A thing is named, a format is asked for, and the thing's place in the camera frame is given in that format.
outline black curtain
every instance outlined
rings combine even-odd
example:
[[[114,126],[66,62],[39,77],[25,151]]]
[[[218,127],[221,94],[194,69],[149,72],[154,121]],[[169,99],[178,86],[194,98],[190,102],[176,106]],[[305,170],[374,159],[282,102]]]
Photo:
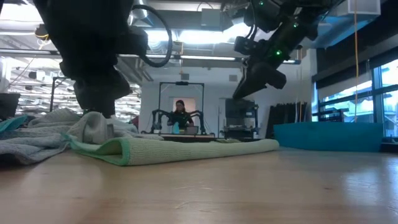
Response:
[[[274,139],[274,125],[275,124],[288,124],[305,121],[307,103],[301,104],[301,119],[300,119],[300,103],[287,103],[271,106],[269,110],[268,124],[267,124],[267,139]]]

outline cable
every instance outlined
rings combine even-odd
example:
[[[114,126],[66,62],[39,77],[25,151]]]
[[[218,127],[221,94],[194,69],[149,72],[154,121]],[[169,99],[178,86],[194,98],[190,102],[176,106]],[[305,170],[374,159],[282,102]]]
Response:
[[[170,30],[169,25],[167,25],[166,21],[163,19],[163,17],[154,9],[153,7],[146,6],[146,5],[133,5],[132,10],[135,9],[144,9],[147,10],[151,13],[153,13],[164,25],[167,35],[169,36],[169,42],[167,44],[167,53],[166,53],[166,58],[163,59],[161,62],[153,62],[151,61],[146,55],[140,56],[140,58],[147,63],[148,65],[155,67],[155,68],[160,68],[163,67],[164,65],[169,62],[170,57],[172,56],[172,49],[173,49],[173,37],[172,37],[172,31]]]
[[[40,45],[39,50],[42,50],[43,46],[44,46],[43,44]],[[29,66],[31,65],[31,63],[36,59],[36,57],[37,57],[37,55],[35,55],[35,56],[32,58],[32,60],[30,60],[30,62],[26,65],[26,67],[23,69],[23,71],[17,76],[17,78],[15,78],[12,82],[10,82],[10,84],[8,84],[8,86],[7,86],[6,89],[8,89],[14,82],[16,82],[16,81],[18,80],[19,77],[21,77],[21,76],[26,72],[26,70],[29,68]]]
[[[207,123],[207,121],[206,121],[206,118],[203,116],[203,121],[205,122],[205,128],[206,128],[206,126],[207,126],[207,129],[209,129],[209,132],[210,133],[213,133],[212,131],[211,131],[211,129],[210,129],[210,125]]]
[[[211,7],[211,9],[214,9],[213,6],[212,6],[210,3],[208,3],[208,2],[201,2],[201,3],[199,3],[199,5],[198,5],[198,7],[197,7],[197,11],[199,11],[199,7],[200,7],[203,3],[206,3],[207,5],[209,5],[209,6]]]
[[[26,65],[25,69],[23,69],[23,71],[17,76],[17,78],[15,78],[12,82],[10,82],[10,84],[8,84],[7,88],[8,89],[14,82],[16,82],[18,80],[19,77],[21,77],[26,70],[29,68],[29,65],[31,65],[31,63],[36,59],[37,55],[35,55],[35,57],[32,58],[32,60],[30,60],[30,62]]]
[[[358,22],[357,22],[357,0],[354,0],[354,27],[355,27],[355,67],[356,67],[356,86],[355,86],[355,112],[354,112],[354,122],[356,123],[356,105],[358,103],[358,77],[359,77],[359,60],[358,60]]]
[[[48,34],[45,34],[45,35],[37,35],[37,34],[35,34],[35,36],[39,37],[39,38],[47,38],[47,37],[49,37]]]
[[[250,35],[251,35],[251,33],[253,32],[253,28],[254,28],[254,24],[250,27],[250,31],[249,31],[249,33],[244,37],[244,38],[249,38],[250,37]]]
[[[147,131],[147,129],[148,129],[148,126],[149,126],[151,117],[152,117],[152,113],[149,115],[149,119],[148,119],[147,126],[146,126],[146,128],[145,128],[145,131]]]
[[[256,14],[254,12],[254,4],[253,4],[253,0],[250,0],[250,4],[251,4],[251,10],[253,12],[253,33],[250,36],[250,40],[254,40],[256,34],[257,34],[257,25],[256,25]]]
[[[301,122],[301,110],[302,110],[302,102],[301,102],[301,98],[302,98],[302,82],[303,82],[303,68],[300,66],[300,119],[299,121]]]

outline microfiber cloth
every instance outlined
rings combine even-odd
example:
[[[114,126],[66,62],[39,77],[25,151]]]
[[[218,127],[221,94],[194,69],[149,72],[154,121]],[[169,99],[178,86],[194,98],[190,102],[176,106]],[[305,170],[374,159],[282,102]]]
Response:
[[[276,150],[273,139],[238,143],[180,143],[142,138],[114,138],[102,145],[85,144],[66,136],[77,153],[102,159],[118,166],[159,164],[226,156],[238,156]]]
[[[134,133],[128,124],[120,126],[120,122],[105,119],[97,112],[87,113],[81,118],[66,108],[55,110],[32,120],[28,128],[15,130],[25,119],[23,116],[1,123],[0,162],[27,165],[55,156],[67,148],[68,141],[61,135],[65,133],[90,144],[103,144],[113,137],[154,138]],[[109,125],[113,126],[111,133],[107,130]]]
[[[13,131],[25,122],[27,115],[7,119],[0,123],[0,134],[5,131]]]

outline ceiling light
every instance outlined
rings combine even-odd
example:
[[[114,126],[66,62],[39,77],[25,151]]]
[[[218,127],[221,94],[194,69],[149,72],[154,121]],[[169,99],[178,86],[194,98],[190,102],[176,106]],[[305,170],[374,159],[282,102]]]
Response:
[[[230,38],[236,38],[237,36],[246,36],[250,31],[250,27],[248,27],[245,23],[240,22],[231,26],[230,28],[224,30],[223,36],[225,42]]]
[[[292,63],[292,64],[298,64],[297,60],[286,60],[284,63]]]
[[[148,58],[165,58],[166,55],[147,55]]]
[[[218,44],[224,42],[224,37],[222,32],[185,30],[178,40],[186,44]]]
[[[39,54],[39,55],[50,55],[49,50],[19,50],[19,49],[1,49],[1,53],[11,53],[11,54]]]
[[[148,42],[169,41],[166,30],[145,30],[145,32],[148,34]],[[174,32],[172,32],[172,38],[176,39]]]
[[[133,88],[139,88],[140,86],[138,85],[138,84],[130,84],[130,87],[133,87]]]
[[[234,57],[210,57],[210,56],[190,56],[190,55],[181,55],[182,59],[199,59],[199,60],[227,60],[227,61],[235,61]]]

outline gray towel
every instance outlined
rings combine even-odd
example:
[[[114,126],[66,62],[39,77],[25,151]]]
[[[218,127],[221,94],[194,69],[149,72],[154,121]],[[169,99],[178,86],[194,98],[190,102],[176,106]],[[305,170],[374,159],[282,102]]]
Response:
[[[114,125],[114,133],[108,133],[106,127],[109,123]],[[54,156],[67,146],[61,134],[89,144],[101,144],[111,137],[142,137],[134,132],[133,125],[117,125],[117,121],[105,119],[97,112],[80,118],[68,109],[56,110],[32,120],[28,128],[1,133],[0,157],[3,159],[0,161],[12,157],[21,164],[32,164]]]

